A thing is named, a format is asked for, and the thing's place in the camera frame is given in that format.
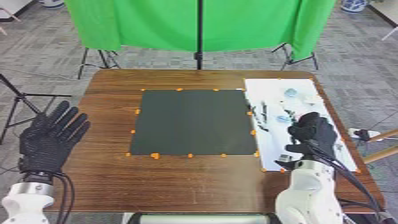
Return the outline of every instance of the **paper sheet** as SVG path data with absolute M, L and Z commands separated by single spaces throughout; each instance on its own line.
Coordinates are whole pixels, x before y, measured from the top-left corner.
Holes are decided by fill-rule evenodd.
M 257 141 L 264 168 L 269 171 L 281 170 L 281 166 L 274 161 L 283 154 L 290 155 L 294 160 L 303 157 L 303 154 L 285 150 L 285 146 L 292 144 L 288 134 L 292 122 L 281 122 L 281 116 L 288 117 L 287 110 L 290 110 L 296 112 L 296 117 L 301 117 L 310 112 L 319 112 L 322 117 L 329 119 L 329 123 L 333 124 L 338 133 L 335 145 L 336 158 L 351 171 L 356 171 L 356 162 L 347 145 L 342 141 L 340 131 L 326 108 L 324 99 L 319 96 L 313 81 L 310 79 L 246 79 L 246 89 L 246 97 L 251 106 L 255 107 L 253 124 L 258 133 Z M 296 89 L 296 97 L 287 96 L 285 92 L 288 89 Z M 267 107 L 267 122 L 264 119 L 264 107 Z

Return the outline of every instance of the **green backdrop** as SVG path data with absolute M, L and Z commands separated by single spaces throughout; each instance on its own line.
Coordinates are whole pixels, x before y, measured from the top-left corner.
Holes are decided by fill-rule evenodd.
M 196 52 L 198 0 L 66 0 L 86 47 Z M 205 0 L 205 51 L 294 46 L 312 55 L 335 0 Z

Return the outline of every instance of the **black pole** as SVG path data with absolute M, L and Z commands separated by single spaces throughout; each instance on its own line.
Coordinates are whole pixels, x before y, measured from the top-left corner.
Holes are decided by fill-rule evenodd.
M 34 106 L 34 104 L 31 103 L 31 101 L 27 100 L 26 94 L 18 91 L 15 85 L 11 84 L 6 76 L 0 74 L 0 80 L 4 82 L 4 85 L 10 87 L 11 91 L 17 94 L 17 97 L 22 99 L 24 103 L 27 104 L 29 108 L 33 109 L 33 111 L 36 113 L 42 113 L 42 110 L 38 109 L 38 107 Z
M 196 52 L 198 70 L 203 70 L 203 3 L 205 0 L 198 0 L 198 52 Z

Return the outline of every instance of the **metal stand leg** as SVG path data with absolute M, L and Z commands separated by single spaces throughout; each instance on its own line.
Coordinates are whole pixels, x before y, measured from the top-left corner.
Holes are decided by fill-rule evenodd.
M 287 43 L 280 45 L 280 47 L 272 50 L 272 53 L 276 53 L 278 50 L 280 50 L 281 48 L 285 48 L 285 46 L 287 46 Z
M 34 106 L 33 102 L 27 99 L 27 96 L 42 96 L 42 97 L 52 97 L 49 106 L 45 111 L 49 110 L 50 104 L 56 100 L 58 97 L 72 97 L 72 95 L 58 95 L 58 94 L 31 94 L 31 93 L 22 93 L 13 85 L 13 83 L 10 82 L 6 76 L 0 74 L 0 80 L 4 82 L 4 85 L 8 86 L 8 88 L 11 89 L 11 91 L 17 94 L 15 97 L 15 104 L 13 104 L 13 108 L 11 108 L 11 113 L 10 113 L 10 117 L 8 117 L 8 121 L 6 121 L 6 126 L 4 126 L 4 132 L 2 132 L 2 136 L 0 136 L 0 145 L 4 143 L 4 138 L 6 138 L 6 134 L 8 134 L 8 129 L 22 124 L 26 124 L 27 122 L 31 122 L 34 120 L 34 118 L 17 122 L 15 124 L 11 124 L 11 120 L 13 120 L 13 116 L 15 116 L 15 112 L 17 112 L 17 106 L 20 101 L 24 102 L 24 104 L 29 106 L 31 110 L 34 111 L 34 113 L 42 113 L 42 110 L 38 109 L 38 107 Z
M 319 60 L 317 60 L 317 57 L 315 57 L 315 52 L 313 52 L 313 61 L 315 61 L 315 70 L 319 71 L 320 70 L 320 66 L 319 66 Z
M 308 58 L 304 58 L 303 60 L 299 60 L 299 61 L 294 61 L 292 56 L 294 56 L 294 54 L 290 54 L 290 56 L 288 56 L 288 58 L 287 58 L 287 62 L 285 62 L 285 64 L 283 64 L 281 71 L 285 70 L 287 65 L 294 65 L 294 64 L 301 63 L 303 61 L 306 61 L 308 59 L 313 59 L 313 62 L 315 62 L 315 69 L 317 69 L 317 70 L 320 69 L 320 66 L 319 66 L 319 60 L 317 60 L 317 57 L 315 57 L 315 53 L 312 53 L 312 56 L 310 56 Z
M 82 58 L 82 64 L 81 64 L 81 69 L 79 69 L 79 79 L 82 78 L 82 73 L 84 73 L 88 53 L 89 53 L 89 48 L 84 49 L 84 58 Z
M 15 116 L 15 112 L 17 112 L 17 105 L 20 103 L 20 98 L 15 98 L 15 104 L 13 104 L 13 108 L 11 108 L 11 112 L 10 112 L 10 117 L 8 117 L 8 121 L 6 121 L 6 126 L 4 126 L 4 132 L 2 132 L 2 137 L 0 137 L 0 145 L 4 144 L 4 138 L 6 138 L 6 134 L 8 134 L 8 130 L 11 127 L 11 120 L 13 120 L 13 116 Z
M 205 0 L 198 0 L 198 52 L 196 52 L 196 69 L 203 70 L 203 5 Z
M 118 61 L 116 61 L 116 59 L 114 59 L 114 56 L 111 55 L 111 53 L 116 54 L 116 52 L 114 52 L 114 51 L 113 51 L 113 52 L 105 51 L 105 52 L 107 52 L 107 56 L 109 56 L 109 58 L 111 58 L 111 61 L 114 62 L 114 66 L 113 66 L 113 68 L 118 67 L 118 68 L 121 69 L 121 66 L 120 66 L 120 64 L 118 64 Z
M 81 64 L 81 69 L 79 69 L 79 79 L 82 78 L 82 73 L 84 73 L 84 67 L 86 66 L 93 66 L 93 67 L 98 67 L 102 69 L 111 69 L 113 67 L 118 67 L 121 69 L 121 66 L 116 62 L 116 59 L 114 59 L 114 56 L 111 55 L 111 53 L 114 55 L 118 55 L 118 53 L 114 51 L 105 51 L 105 54 L 107 54 L 107 58 L 105 58 L 105 55 L 104 55 L 104 51 L 98 50 L 98 54 L 100 54 L 100 57 L 102 57 L 102 61 L 104 61 L 104 66 L 98 66 L 98 65 L 93 65 L 93 64 L 88 64 L 86 61 L 88 61 L 88 54 L 89 54 L 89 48 L 86 48 L 84 50 L 84 58 L 82 58 L 82 64 Z
M 109 67 L 109 62 L 107 62 L 107 60 L 105 60 L 105 56 L 104 56 L 104 51 L 98 50 L 98 53 L 100 53 L 100 57 L 102 57 L 102 60 L 104 60 L 104 68 L 105 68 L 105 69 L 111 69 L 111 67 Z

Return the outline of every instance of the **dark green mat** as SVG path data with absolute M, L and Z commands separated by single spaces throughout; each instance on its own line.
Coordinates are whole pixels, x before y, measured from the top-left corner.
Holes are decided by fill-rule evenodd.
M 257 152 L 241 90 L 145 92 L 132 154 L 249 155 Z

